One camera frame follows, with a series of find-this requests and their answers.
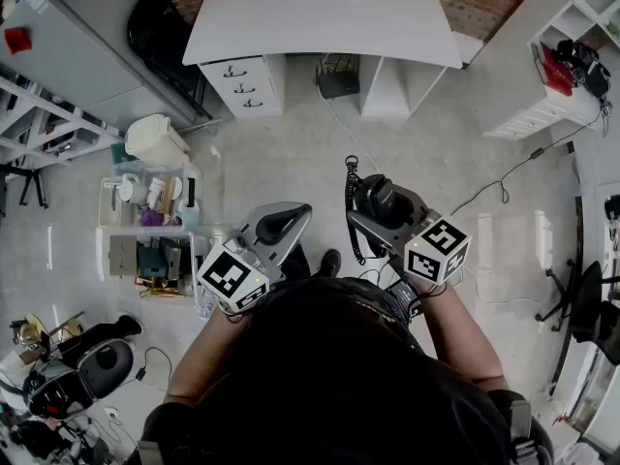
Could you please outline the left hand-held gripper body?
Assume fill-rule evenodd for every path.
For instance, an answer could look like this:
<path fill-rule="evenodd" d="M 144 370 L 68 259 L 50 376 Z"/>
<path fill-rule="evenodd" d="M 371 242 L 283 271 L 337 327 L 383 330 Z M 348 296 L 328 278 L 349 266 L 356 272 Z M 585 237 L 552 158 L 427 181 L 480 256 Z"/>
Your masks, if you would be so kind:
<path fill-rule="evenodd" d="M 243 315 L 286 278 L 287 218 L 251 216 L 237 228 L 212 226 L 196 279 L 227 315 Z"/>

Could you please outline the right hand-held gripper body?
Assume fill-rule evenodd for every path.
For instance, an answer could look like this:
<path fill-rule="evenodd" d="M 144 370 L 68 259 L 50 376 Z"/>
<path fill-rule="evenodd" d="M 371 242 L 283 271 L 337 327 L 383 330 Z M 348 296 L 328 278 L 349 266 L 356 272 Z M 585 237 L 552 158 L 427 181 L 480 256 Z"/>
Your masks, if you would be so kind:
<path fill-rule="evenodd" d="M 467 258 L 472 237 L 451 217 L 434 209 L 429 209 L 420 224 L 408 225 L 400 215 L 383 223 L 403 227 L 403 257 L 390 257 L 388 262 L 403 280 L 418 278 L 432 286 L 441 286 Z"/>

